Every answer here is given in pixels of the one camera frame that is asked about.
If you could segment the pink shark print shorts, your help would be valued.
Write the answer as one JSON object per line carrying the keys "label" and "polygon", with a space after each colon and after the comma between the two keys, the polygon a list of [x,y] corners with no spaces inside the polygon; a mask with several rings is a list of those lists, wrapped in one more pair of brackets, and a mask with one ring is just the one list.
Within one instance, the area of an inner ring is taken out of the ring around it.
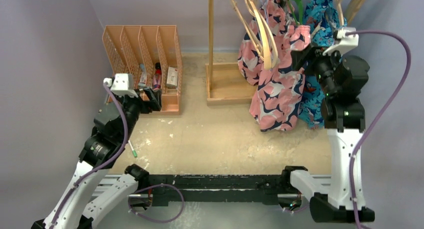
{"label": "pink shark print shorts", "polygon": [[287,0],[266,0],[259,13],[272,32],[278,62],[271,69],[255,49],[249,34],[241,41],[237,58],[244,79],[256,87],[249,112],[262,132],[290,131],[297,123],[305,87],[304,69],[294,70],[292,51],[301,51],[311,43],[308,25],[297,25]]}

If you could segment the green plastic hanger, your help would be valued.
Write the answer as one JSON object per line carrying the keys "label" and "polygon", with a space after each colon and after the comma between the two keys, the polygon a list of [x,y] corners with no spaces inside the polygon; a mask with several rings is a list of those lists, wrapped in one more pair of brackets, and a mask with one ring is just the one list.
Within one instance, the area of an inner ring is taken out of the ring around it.
{"label": "green plastic hanger", "polygon": [[302,0],[287,0],[289,2],[289,4],[291,2],[294,2],[295,5],[297,6],[297,15],[298,17],[296,17],[295,15],[295,9],[293,9],[291,6],[290,8],[290,12],[292,13],[293,19],[296,23],[297,26],[300,26],[303,24],[303,18],[304,18],[304,8],[303,8],[303,2]]}

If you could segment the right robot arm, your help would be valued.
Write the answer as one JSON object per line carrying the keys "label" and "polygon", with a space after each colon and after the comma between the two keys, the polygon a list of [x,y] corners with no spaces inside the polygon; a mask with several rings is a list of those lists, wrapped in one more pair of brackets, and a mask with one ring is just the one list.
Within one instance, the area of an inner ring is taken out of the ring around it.
{"label": "right robot arm", "polygon": [[309,202],[317,223],[370,223],[375,212],[367,207],[362,191],[361,147],[366,128],[365,109],[359,100],[369,79],[369,64],[359,56],[309,45],[292,51],[292,68],[314,76],[324,93],[321,115],[330,141],[331,176],[328,186],[303,166],[286,166],[280,185],[288,193],[297,190]]}

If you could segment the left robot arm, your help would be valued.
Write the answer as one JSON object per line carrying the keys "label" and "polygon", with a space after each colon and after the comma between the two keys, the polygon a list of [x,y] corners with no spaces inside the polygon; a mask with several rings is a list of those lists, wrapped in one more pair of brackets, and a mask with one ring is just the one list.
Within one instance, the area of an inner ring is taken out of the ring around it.
{"label": "left robot arm", "polygon": [[124,152],[139,116],[162,108],[160,89],[125,89],[122,95],[115,89],[105,89],[112,101],[94,117],[91,136],[84,143],[59,202],[46,218],[32,224],[33,229],[94,229],[124,197],[148,190],[149,173],[131,165],[112,187],[92,199],[101,180]]}

